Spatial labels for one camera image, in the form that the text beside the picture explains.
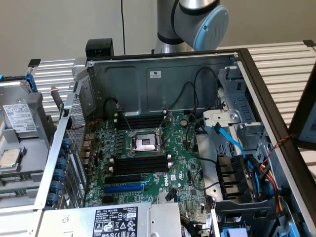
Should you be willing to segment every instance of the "motherboard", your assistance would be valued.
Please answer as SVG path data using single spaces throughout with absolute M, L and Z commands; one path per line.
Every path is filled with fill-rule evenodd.
M 95 156 L 90 156 L 86 169 L 88 189 L 85 207 L 140 202 L 156 204 L 169 201 L 179 203 L 180 213 L 191 220 L 205 221 L 204 191 L 196 190 L 192 186 L 193 177 L 201 168 L 201 163 L 188 151 L 188 147 L 194 151 L 195 146 L 193 129 L 189 132 L 188 140 L 186 139 L 188 123 L 188 115 L 174 113 L 172 121 L 169 121 L 162 128 L 162 139 L 166 139 L 166 141 L 158 148 L 152 142 L 152 128 L 129 129 L 126 127 L 126 129 L 118 129 L 116 121 L 113 119 L 98 121 L 91 130 L 87 129 L 88 134 L 94 134 L 94 140 L 91 140 L 91 149 L 94 150 Z M 137 143 L 137 148 L 147 149 L 147 151 L 134 151 L 130 148 L 133 147 L 134 143 L 135 145 Z M 160 151 L 162 157 L 168 157 L 167 170 L 150 172 L 149 169 L 149 171 L 144 170 L 144 173 L 137 175 L 125 174 L 123 170 L 120 173 L 123 176 L 114 175 L 115 170 L 114 173 L 112 170 L 113 158 L 121 161 L 144 159 L 144 156 L 145 159 L 147 156 L 147 159 L 155 158 L 157 149 L 163 150 Z M 143 189 L 111 193 L 112 188 L 121 188 L 125 184 L 119 183 L 109 186 L 107 181 L 112 181 L 112 177 L 117 179 L 126 176 L 131 179 L 141 178 Z M 195 184 L 204 188 L 203 178 L 198 175 Z

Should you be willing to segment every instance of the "power supply label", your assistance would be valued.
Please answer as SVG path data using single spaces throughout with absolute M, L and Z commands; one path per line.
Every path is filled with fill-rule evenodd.
M 92 237 L 136 237 L 138 207 L 96 210 Z
M 17 132 L 35 132 L 36 127 L 27 104 L 3 106 L 12 128 Z

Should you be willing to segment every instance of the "green circuit board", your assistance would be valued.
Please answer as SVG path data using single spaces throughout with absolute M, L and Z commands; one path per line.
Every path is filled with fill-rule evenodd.
M 191 172 L 192 178 L 201 168 L 201 163 L 194 158 L 186 149 L 183 141 L 186 140 L 186 128 L 180 125 L 181 119 L 188 120 L 188 115 L 183 113 L 173 114 L 173 133 L 166 141 L 163 149 L 171 152 L 172 166 L 169 172 L 142 174 L 142 181 L 149 181 L 143 192 L 127 192 L 113 193 L 114 203 L 109 204 L 126 204 L 138 202 L 161 203 L 164 201 L 165 195 L 171 188 L 177 190 L 178 203 L 180 213 L 189 216 L 195 221 L 205 221 L 205 211 L 202 213 L 200 206 L 205 203 L 204 191 L 198 191 L 188 182 L 188 170 Z M 93 129 L 96 135 L 96 143 L 94 149 L 103 151 L 103 156 L 98 160 L 98 167 L 95 167 L 94 161 L 91 158 L 87 169 L 88 188 L 85 198 L 85 207 L 106 205 L 102 202 L 102 197 L 108 194 L 103 194 L 102 188 L 106 185 L 104 178 L 112 174 L 109 172 L 109 160 L 111 153 L 118 158 L 125 158 L 129 150 L 126 145 L 129 143 L 127 130 L 116 131 L 112 121 L 99 122 Z M 163 128 L 164 134 L 171 132 L 170 124 Z M 188 139 L 191 147 L 194 142 L 192 131 L 189 133 Z M 121 150 L 121 155 L 117 155 L 118 150 Z M 196 179 L 196 184 L 203 188 L 203 179 Z

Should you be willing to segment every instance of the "chip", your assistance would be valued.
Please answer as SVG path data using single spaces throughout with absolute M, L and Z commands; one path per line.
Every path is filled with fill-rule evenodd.
M 197 191 L 195 189 L 191 189 L 191 195 L 196 195 Z

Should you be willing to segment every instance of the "robotic arm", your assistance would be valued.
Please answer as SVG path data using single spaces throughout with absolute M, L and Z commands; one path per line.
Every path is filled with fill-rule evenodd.
M 220 0 L 158 0 L 155 53 L 212 50 L 222 41 L 228 12 Z

